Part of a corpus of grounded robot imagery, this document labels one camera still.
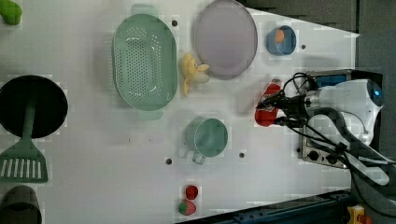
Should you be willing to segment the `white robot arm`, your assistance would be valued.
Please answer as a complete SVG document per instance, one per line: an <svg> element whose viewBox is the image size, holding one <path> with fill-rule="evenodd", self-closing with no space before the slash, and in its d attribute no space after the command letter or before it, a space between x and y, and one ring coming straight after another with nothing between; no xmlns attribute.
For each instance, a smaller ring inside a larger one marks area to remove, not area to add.
<svg viewBox="0 0 396 224"><path fill-rule="evenodd" d="M284 115L276 125L286 126L343 163L353 178L395 204L395 160L371 147L376 118L383 107L381 88L370 79L315 87L289 97L284 91L261 101Z"/></svg>

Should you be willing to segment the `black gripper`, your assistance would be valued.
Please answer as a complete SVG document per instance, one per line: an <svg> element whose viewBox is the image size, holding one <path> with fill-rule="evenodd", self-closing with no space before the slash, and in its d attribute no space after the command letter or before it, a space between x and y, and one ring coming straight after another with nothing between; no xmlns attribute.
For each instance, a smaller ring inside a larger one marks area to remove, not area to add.
<svg viewBox="0 0 396 224"><path fill-rule="evenodd" d="M305 126L308 115L304 107L303 96L280 96L275 100L275 107L284 113L283 117L276 118L275 125L289 128L302 128Z"/></svg>

